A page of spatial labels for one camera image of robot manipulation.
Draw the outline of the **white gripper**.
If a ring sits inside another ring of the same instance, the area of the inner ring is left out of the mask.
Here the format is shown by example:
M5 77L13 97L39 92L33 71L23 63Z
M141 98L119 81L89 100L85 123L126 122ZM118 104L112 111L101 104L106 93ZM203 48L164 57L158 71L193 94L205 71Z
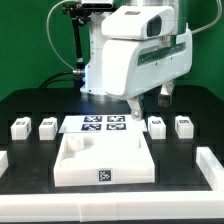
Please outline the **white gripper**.
M176 36L173 46L159 38L147 41L108 40L102 51L102 82L114 98L129 100L131 117L143 119L142 96L163 83L189 72L192 65L192 34Z

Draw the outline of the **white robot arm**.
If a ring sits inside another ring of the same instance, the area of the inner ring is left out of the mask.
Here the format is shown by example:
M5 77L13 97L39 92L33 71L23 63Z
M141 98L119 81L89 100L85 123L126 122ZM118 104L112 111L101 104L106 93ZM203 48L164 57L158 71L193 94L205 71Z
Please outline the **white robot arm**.
M91 59L84 91L125 100L143 118L143 94L160 87L158 104L172 102L174 80L192 65L186 0L81 0L91 13Z

